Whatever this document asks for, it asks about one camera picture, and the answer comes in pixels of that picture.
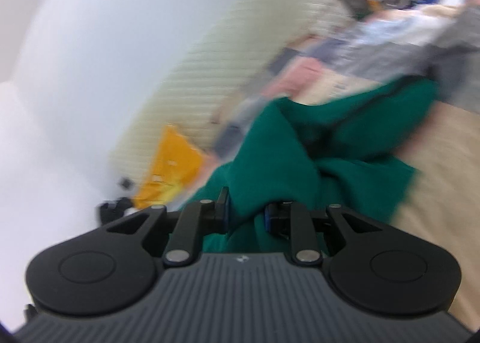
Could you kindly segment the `cream quilted headboard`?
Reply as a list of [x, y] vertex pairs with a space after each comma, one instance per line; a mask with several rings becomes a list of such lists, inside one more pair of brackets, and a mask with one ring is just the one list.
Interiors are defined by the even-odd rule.
[[162, 129], [173, 125], [193, 144], [210, 149], [221, 102], [262, 71], [289, 42], [325, 35], [352, 21], [342, 0], [237, 0], [160, 80], [111, 153], [123, 177], [143, 180]]

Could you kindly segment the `dark wall socket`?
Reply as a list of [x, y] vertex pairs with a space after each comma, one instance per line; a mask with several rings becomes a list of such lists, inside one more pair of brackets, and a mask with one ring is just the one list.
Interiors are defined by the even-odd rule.
[[119, 186], [123, 190], [130, 190], [134, 187], [134, 182], [127, 177], [122, 177], [119, 181]]

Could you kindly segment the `black clothes pile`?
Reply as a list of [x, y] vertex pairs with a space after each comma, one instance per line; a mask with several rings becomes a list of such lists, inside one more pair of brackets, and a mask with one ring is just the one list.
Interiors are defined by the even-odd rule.
[[106, 225], [124, 217], [125, 212], [133, 208], [132, 200], [126, 196], [115, 201], [103, 202], [97, 207], [97, 215], [101, 225]]

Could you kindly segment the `green sweatshirt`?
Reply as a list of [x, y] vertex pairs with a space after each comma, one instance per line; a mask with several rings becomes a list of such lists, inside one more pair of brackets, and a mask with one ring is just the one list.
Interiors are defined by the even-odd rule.
[[206, 235], [203, 251], [286, 251], [264, 227], [272, 202], [300, 202], [311, 211], [340, 204], [388, 223], [415, 173], [395, 151], [424, 121], [437, 91], [429, 79], [405, 76], [323, 105], [270, 102], [236, 157], [195, 194], [215, 199], [228, 188], [230, 195], [229, 231]]

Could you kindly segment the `patchwork plaid duvet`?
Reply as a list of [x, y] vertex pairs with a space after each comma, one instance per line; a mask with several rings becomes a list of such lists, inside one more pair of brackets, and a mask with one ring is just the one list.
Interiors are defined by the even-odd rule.
[[451, 313], [479, 327], [479, 1], [387, 10], [295, 54], [277, 74], [246, 83], [212, 118], [212, 173], [231, 162], [272, 101], [323, 105], [405, 76], [437, 84], [420, 126], [395, 151], [415, 173], [391, 224], [449, 251], [461, 266]]

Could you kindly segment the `yellow crown pillow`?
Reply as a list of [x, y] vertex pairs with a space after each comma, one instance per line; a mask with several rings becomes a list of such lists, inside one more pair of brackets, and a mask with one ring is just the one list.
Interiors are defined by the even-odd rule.
[[203, 161], [203, 153], [175, 126], [165, 126], [147, 176], [133, 197], [134, 207], [172, 202], [197, 177]]

